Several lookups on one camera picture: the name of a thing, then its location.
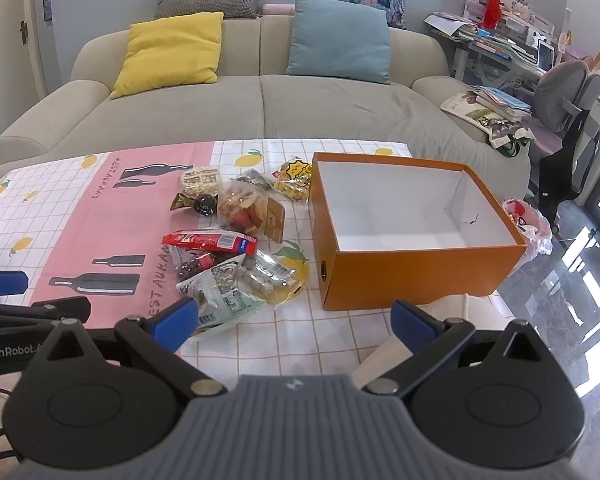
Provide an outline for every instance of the pink trash bag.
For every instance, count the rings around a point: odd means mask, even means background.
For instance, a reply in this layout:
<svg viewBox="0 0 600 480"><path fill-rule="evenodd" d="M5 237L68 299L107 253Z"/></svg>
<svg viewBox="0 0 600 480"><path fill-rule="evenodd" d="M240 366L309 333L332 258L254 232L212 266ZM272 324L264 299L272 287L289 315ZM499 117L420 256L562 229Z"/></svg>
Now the pink trash bag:
<svg viewBox="0 0 600 480"><path fill-rule="evenodd" d="M505 200L502 207L520 229L523 237L526 238L526 251L509 274L512 275L538 254L551 254L554 249L551 239L554 235L549 222L542 216L542 213L523 200Z"/></svg>

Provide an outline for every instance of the marble tile floor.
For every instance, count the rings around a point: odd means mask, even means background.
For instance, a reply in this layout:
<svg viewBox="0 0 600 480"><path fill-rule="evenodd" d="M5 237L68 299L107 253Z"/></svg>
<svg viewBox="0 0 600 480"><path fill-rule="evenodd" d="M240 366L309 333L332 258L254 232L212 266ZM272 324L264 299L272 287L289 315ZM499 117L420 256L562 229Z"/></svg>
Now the marble tile floor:
<svg viewBox="0 0 600 480"><path fill-rule="evenodd" d="M580 395L587 418L573 464L600 480L600 235L590 239L593 224L575 204L559 213L553 253L525 264L498 291L514 316L536 327Z"/></svg>

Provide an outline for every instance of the sofa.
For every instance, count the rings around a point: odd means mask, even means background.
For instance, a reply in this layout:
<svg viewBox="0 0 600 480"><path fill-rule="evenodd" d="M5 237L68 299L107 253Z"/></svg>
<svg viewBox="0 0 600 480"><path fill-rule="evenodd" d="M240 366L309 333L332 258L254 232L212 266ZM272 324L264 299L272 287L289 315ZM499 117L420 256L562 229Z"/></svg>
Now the sofa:
<svg viewBox="0 0 600 480"><path fill-rule="evenodd" d="M0 179L31 164L199 140L331 138L405 142L413 156L471 166L498 199L522 198L527 149L515 158L448 117L440 104L464 90L448 77L438 42L390 29L391 85L285 75L293 16L224 20L218 82L115 100L128 30L87 43L71 81L0 135Z"/></svg>

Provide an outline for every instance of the orange box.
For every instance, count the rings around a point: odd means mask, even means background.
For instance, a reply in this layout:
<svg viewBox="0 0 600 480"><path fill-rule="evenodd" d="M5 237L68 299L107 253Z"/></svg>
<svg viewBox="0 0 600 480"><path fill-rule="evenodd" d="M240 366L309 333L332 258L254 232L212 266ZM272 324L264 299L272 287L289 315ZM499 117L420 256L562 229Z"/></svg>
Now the orange box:
<svg viewBox="0 0 600 480"><path fill-rule="evenodd" d="M315 153L309 200L325 310L487 296L526 250L463 164Z"/></svg>

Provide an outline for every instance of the red object on desk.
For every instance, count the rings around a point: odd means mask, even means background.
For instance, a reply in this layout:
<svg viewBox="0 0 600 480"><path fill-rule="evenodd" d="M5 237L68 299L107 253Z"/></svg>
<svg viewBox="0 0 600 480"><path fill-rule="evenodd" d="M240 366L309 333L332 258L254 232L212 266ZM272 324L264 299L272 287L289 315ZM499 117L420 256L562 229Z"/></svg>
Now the red object on desk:
<svg viewBox="0 0 600 480"><path fill-rule="evenodd" d="M489 0L484 12L484 19L478 24L478 27L496 28L501 17L500 0Z"/></svg>

